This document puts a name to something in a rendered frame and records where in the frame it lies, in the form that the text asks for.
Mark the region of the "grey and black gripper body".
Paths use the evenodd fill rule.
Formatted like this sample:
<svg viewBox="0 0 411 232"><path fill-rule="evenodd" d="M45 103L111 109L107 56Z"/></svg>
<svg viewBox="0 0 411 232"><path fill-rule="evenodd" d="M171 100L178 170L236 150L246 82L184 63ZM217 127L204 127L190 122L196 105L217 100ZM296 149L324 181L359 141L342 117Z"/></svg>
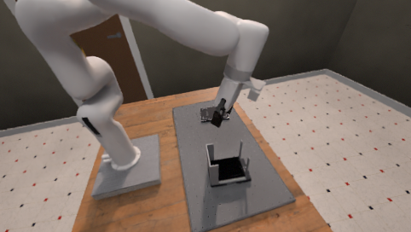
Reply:
<svg viewBox="0 0 411 232"><path fill-rule="evenodd" d="M213 106L216 107L222 99L225 99L225 112L227 112L236 102L243 84L240 81L227 77L223 72L224 78L219 87Z"/></svg>

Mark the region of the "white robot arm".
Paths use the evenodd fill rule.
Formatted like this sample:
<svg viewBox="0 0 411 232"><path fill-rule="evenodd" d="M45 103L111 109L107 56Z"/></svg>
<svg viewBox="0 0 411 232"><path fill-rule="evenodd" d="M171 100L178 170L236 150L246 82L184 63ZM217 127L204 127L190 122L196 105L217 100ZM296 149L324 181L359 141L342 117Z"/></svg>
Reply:
<svg viewBox="0 0 411 232"><path fill-rule="evenodd" d="M69 35L115 14L154 27L208 55L229 55L224 74L251 87L247 99L258 99L265 82L251 75L269 35L269 28L261 23L212 12L188 0L17 0L15 16L21 30L66 92L86 100L77 111L78 121L106 150L108 154L101 158L111 162L114 170L128 170L141 158L139 148L113 119L123 95L112 68L101 58L86 57Z"/></svg>

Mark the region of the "black well plate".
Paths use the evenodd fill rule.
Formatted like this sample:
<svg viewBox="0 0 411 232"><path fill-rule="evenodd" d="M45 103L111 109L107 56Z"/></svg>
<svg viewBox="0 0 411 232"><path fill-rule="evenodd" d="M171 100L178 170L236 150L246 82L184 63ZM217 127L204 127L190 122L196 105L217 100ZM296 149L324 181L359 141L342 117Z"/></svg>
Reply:
<svg viewBox="0 0 411 232"><path fill-rule="evenodd" d="M210 160L211 165L218 165L218 180L229 180L245 177L239 156L226 159Z"/></svg>

